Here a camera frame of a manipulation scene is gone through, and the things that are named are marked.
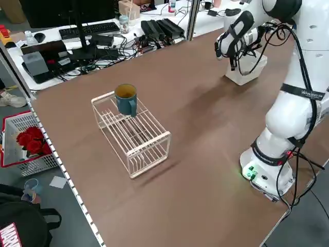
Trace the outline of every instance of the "mug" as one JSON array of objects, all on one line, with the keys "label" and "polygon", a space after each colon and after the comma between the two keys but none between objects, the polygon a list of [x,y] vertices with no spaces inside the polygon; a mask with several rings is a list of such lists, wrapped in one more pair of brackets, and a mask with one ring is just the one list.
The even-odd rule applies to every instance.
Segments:
[{"label": "mug", "polygon": [[122,84],[115,90],[117,107],[121,114],[136,117],[137,114],[137,90],[133,85]]}]

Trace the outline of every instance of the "computer mouse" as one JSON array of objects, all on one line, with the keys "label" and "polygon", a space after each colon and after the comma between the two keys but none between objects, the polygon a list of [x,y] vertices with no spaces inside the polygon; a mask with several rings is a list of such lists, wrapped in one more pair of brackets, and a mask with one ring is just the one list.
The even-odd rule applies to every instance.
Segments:
[{"label": "computer mouse", "polygon": [[36,33],[36,34],[34,35],[34,37],[35,37],[35,39],[36,39],[39,43],[41,43],[42,41],[44,41],[45,38],[46,38],[46,36],[45,36],[43,33],[41,33],[41,32]]}]

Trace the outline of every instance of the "black backpack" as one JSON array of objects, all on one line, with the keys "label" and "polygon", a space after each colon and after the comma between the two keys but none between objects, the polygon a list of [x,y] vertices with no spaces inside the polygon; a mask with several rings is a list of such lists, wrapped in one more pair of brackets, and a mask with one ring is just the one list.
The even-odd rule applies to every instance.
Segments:
[{"label": "black backpack", "polygon": [[[44,216],[55,215],[58,222],[47,223]],[[49,247],[49,232],[61,225],[62,217],[54,209],[41,209],[29,202],[5,202],[0,204],[1,247]]]}]

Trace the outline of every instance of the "keyboard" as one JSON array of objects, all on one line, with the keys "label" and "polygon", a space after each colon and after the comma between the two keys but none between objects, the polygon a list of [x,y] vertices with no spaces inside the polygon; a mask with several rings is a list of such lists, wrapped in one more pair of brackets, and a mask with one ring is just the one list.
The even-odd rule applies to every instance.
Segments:
[{"label": "keyboard", "polygon": [[[120,28],[114,22],[107,22],[101,24],[93,24],[82,27],[85,36],[107,32],[118,32]],[[73,39],[79,37],[79,32],[76,27],[65,28],[59,30],[62,40]]]}]

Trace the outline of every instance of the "red flower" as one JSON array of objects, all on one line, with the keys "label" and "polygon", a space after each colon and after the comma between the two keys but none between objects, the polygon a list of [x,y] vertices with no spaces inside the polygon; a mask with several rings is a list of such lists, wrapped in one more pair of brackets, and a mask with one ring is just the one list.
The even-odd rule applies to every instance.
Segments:
[{"label": "red flower", "polygon": [[48,154],[51,154],[51,149],[49,147],[49,145],[47,143],[45,143],[42,147],[42,153],[44,155],[48,155]]},{"label": "red flower", "polygon": [[27,134],[30,134],[33,139],[41,139],[43,140],[43,134],[38,127],[29,127],[26,131]]},{"label": "red flower", "polygon": [[32,136],[23,132],[18,135],[17,139],[19,141],[19,145],[26,147],[28,143],[32,140]]},{"label": "red flower", "polygon": [[41,153],[42,152],[42,141],[40,141],[40,140],[31,140],[27,144],[26,149],[31,154]]},{"label": "red flower", "polygon": [[17,143],[20,142],[20,138],[21,138],[24,134],[26,134],[26,133],[25,133],[25,132],[21,132],[21,133],[16,137],[16,142],[17,142]]}]

